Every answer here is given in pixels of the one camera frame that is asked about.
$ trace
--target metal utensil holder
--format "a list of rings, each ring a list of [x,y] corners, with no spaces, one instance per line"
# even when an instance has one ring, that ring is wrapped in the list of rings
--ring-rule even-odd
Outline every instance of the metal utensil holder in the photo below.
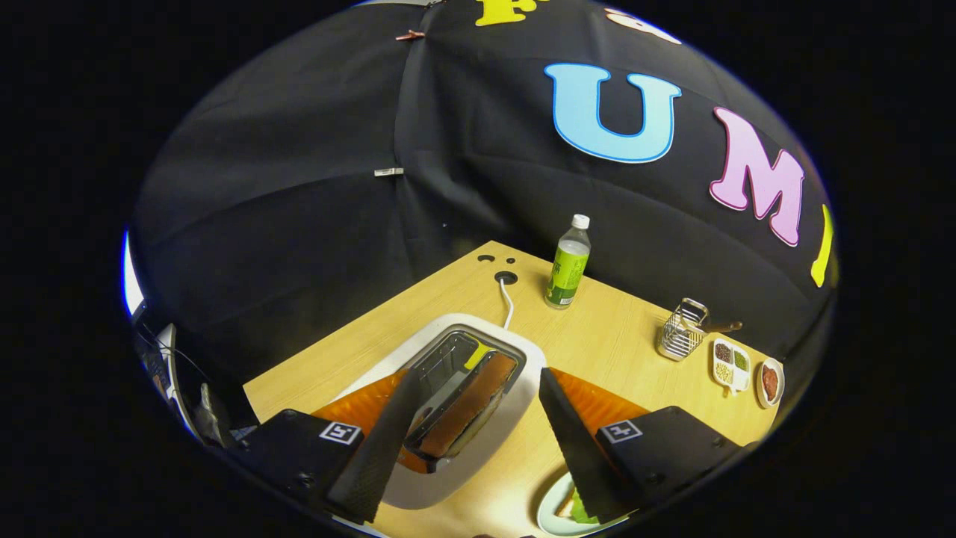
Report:
[[[692,299],[682,299],[658,333],[658,353],[675,361],[687,358],[707,335],[700,326],[708,315],[706,306]]]

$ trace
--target letter m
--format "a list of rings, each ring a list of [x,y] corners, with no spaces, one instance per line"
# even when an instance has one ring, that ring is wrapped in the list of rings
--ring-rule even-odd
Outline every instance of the letter m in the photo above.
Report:
[[[710,184],[710,195],[735,211],[743,211],[749,203],[744,194],[749,177],[753,215],[763,220],[779,200],[780,209],[771,216],[771,230],[781,241],[795,247],[799,239],[803,168],[783,149],[771,166],[757,132],[747,120],[721,107],[714,108],[714,115],[727,130],[727,161],[723,177]]]

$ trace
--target letter u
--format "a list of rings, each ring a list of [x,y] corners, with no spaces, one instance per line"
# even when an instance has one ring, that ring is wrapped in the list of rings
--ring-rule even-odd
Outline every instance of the letter u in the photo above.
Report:
[[[554,80],[554,128],[581,151],[621,163],[649,163],[663,157],[674,141],[674,98],[681,88],[648,75],[628,75],[643,95],[644,125],[622,135],[600,123],[600,84],[611,74],[593,65],[556,63],[544,70]]]

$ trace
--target wooden table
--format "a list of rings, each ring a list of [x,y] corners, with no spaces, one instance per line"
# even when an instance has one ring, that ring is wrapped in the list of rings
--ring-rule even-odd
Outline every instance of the wooden table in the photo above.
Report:
[[[485,254],[494,256],[494,261],[479,261],[478,256]],[[515,262],[509,264],[507,258]],[[518,276],[518,282],[508,286],[514,301],[509,329],[541,347],[548,366],[595,383],[648,411],[680,406],[740,445],[760,439],[770,429],[776,408],[762,409],[753,389],[725,395],[724,388],[711,380],[708,355],[715,336],[708,336],[682,362],[661,357],[654,343],[658,328],[670,315],[667,310],[587,277],[570,308],[551,309],[543,296],[551,263],[495,242],[249,381],[246,395],[259,420],[265,422],[287,408],[311,413],[329,403],[444,314],[461,312],[502,324],[508,306],[494,280],[498,271]],[[740,346],[750,355],[752,366],[766,358]],[[382,503],[371,527],[393,538],[470,538],[482,533],[497,538],[546,536],[535,522],[537,504],[564,472],[554,433],[535,399],[498,452],[451,497],[423,510]]]

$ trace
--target plastic bottle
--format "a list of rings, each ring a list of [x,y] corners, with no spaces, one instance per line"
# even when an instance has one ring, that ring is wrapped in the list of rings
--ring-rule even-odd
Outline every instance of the plastic bottle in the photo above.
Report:
[[[571,230],[557,242],[554,267],[544,294],[545,303],[552,308],[563,310],[571,306],[571,301],[575,298],[577,285],[584,274],[584,266],[591,255],[591,240],[587,232],[590,224],[590,218],[576,214],[571,220]]]

